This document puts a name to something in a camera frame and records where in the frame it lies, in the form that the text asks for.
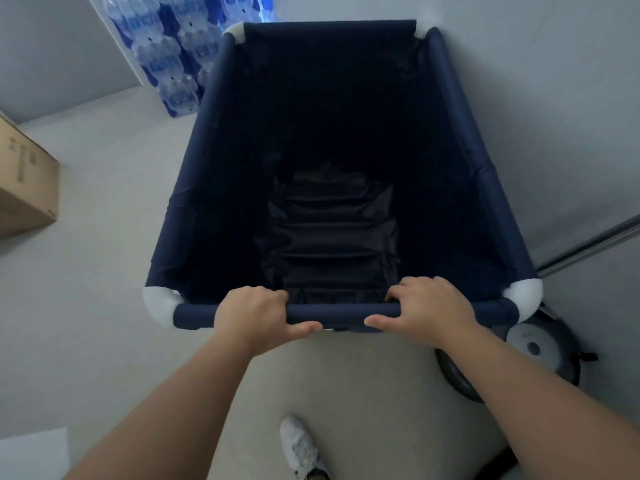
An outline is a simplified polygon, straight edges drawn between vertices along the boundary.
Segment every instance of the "cardboard box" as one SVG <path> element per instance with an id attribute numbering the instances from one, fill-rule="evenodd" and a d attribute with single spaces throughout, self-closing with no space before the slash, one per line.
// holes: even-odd
<path id="1" fill-rule="evenodd" d="M 0 238 L 58 220 L 60 164 L 0 118 Z"/>

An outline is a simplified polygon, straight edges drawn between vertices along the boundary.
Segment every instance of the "shoe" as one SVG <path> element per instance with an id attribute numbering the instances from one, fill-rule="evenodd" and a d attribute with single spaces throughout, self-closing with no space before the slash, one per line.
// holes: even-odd
<path id="1" fill-rule="evenodd" d="M 304 425 L 293 416 L 280 423 L 280 441 L 287 463 L 298 480 L 331 480 Z"/>

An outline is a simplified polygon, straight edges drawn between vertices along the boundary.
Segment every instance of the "gray floor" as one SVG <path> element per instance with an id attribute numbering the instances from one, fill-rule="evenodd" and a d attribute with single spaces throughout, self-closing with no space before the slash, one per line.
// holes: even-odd
<path id="1" fill-rule="evenodd" d="M 68 427 L 74 462 L 209 336 L 162 329 L 141 302 L 193 121 L 136 88 L 27 126 L 63 164 L 60 221 L 0 243 L 0 437 Z M 291 478 L 288 413 L 338 479 L 467 478 L 505 444 L 433 350 L 319 332 L 252 363 L 212 476 Z"/>

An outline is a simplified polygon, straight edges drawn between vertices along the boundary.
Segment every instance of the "metal pole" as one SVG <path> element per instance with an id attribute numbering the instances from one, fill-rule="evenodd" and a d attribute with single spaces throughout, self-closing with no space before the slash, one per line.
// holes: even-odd
<path id="1" fill-rule="evenodd" d="M 629 220 L 604 231 L 593 239 L 583 242 L 573 249 L 542 263 L 538 267 L 538 275 L 540 278 L 546 278 L 547 276 L 556 274 L 568 266 L 572 266 L 583 259 L 601 253 L 613 246 L 617 246 L 636 235 L 640 235 L 640 215 L 631 217 Z"/>

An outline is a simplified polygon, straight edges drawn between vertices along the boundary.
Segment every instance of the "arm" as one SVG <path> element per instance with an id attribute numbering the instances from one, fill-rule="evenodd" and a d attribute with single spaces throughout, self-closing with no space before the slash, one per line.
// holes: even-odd
<path id="1" fill-rule="evenodd" d="M 372 315 L 365 323 L 449 354 L 530 478 L 640 478 L 636 427 L 478 325 L 448 281 L 404 278 L 387 297 L 400 300 L 402 315 Z"/>
<path id="2" fill-rule="evenodd" d="M 204 479 L 231 401 L 252 357 L 319 330 L 288 325 L 286 291 L 232 290 L 212 338 L 98 443 L 65 477 Z"/>

